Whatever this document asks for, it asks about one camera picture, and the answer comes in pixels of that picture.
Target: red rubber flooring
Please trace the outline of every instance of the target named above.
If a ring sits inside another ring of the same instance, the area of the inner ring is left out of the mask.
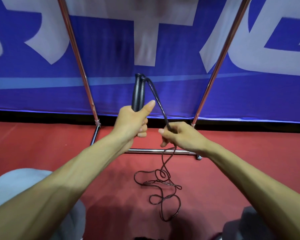
[[[110,132],[103,127],[98,138]],[[17,168],[55,170],[87,147],[93,126],[0,122],[0,175]],[[203,131],[207,138],[300,193],[300,134]],[[136,139],[134,148],[158,148],[160,135]],[[124,154],[113,161],[82,196],[87,209],[84,240],[89,239],[209,239],[225,222],[240,217],[249,203],[208,159],[174,156],[167,167],[182,207],[170,223],[160,220],[159,206],[148,202],[156,189],[133,181],[137,170],[161,166],[160,155]],[[166,212],[177,207],[165,201]]]

